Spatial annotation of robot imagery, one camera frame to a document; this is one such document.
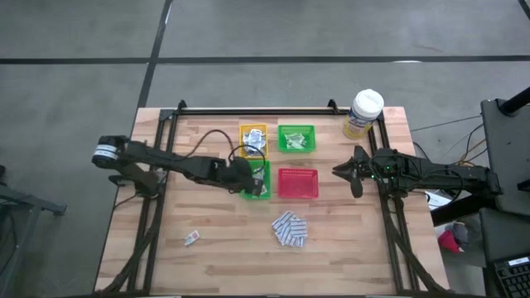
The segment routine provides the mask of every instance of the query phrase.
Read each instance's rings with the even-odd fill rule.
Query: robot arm
[[[370,158],[355,146],[354,156],[334,167],[333,174],[350,182],[355,198],[363,195],[361,180],[366,178],[375,179],[389,195],[399,198],[414,189],[466,190],[483,196],[501,193],[497,175],[489,168],[435,164],[388,148]]]
[[[230,192],[245,190],[260,195],[262,181],[253,178],[248,161],[235,157],[229,165],[225,159],[209,156],[180,156],[149,147],[125,136],[102,136],[92,162],[103,169],[118,171],[121,180],[134,182],[140,195],[155,196],[159,192],[160,176],[155,171],[144,171],[137,162],[156,168],[181,173],[185,178],[202,185],[224,188]],[[115,176],[109,179],[116,183]]]

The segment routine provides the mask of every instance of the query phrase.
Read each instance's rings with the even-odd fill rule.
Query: red basket
[[[311,169],[278,170],[278,196],[281,198],[318,198],[318,171]]]

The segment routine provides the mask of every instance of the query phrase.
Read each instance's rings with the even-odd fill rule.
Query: green basket
[[[286,134],[299,132],[306,140],[303,149],[287,148]],[[307,153],[314,151],[316,147],[315,127],[312,125],[278,125],[278,149],[283,152]]]
[[[263,166],[263,160],[261,161],[248,161],[250,164],[250,167],[252,167],[252,170],[257,170],[260,167]],[[271,199],[271,162],[265,161],[265,168],[263,169],[265,171],[265,175],[263,176],[263,185],[267,188],[267,193],[257,196],[257,195],[249,195],[245,193],[245,190],[241,190],[239,193],[239,196],[241,196],[244,199]]]

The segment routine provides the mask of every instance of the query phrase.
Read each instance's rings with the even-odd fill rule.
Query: red object
[[[456,244],[455,237],[451,231],[445,231],[440,235],[440,237],[438,237],[438,244],[452,252],[460,252],[460,250],[458,250],[458,244]]]
[[[279,169],[278,196],[287,199],[318,198],[318,171],[312,169]]]

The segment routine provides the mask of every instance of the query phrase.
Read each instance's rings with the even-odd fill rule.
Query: plastic basket
[[[287,148],[286,134],[301,133],[306,140],[303,149]],[[315,127],[312,125],[278,125],[278,149],[283,152],[307,153],[314,151],[316,147]]]
[[[278,170],[278,196],[286,199],[318,198],[318,171],[312,169]]]
[[[246,132],[250,132],[253,129],[259,129],[262,132],[265,132],[265,141],[267,142],[265,144],[265,147],[262,148],[262,153],[265,156],[265,158],[268,157],[268,131],[267,131],[267,124],[243,124],[239,125],[239,145],[243,145],[243,134]],[[239,156],[247,158],[247,159],[261,159],[262,156],[260,154],[257,155],[248,155],[247,152],[243,147],[239,148]]]
[[[260,167],[263,166],[263,161],[248,161],[250,164],[250,167],[252,167],[252,170],[257,170]],[[270,161],[265,161],[265,168],[263,169],[265,171],[265,175],[263,176],[263,185],[267,188],[267,193],[257,196],[257,195],[249,195],[245,193],[244,190],[242,190],[239,195],[242,198],[245,199],[271,199],[271,163]]]

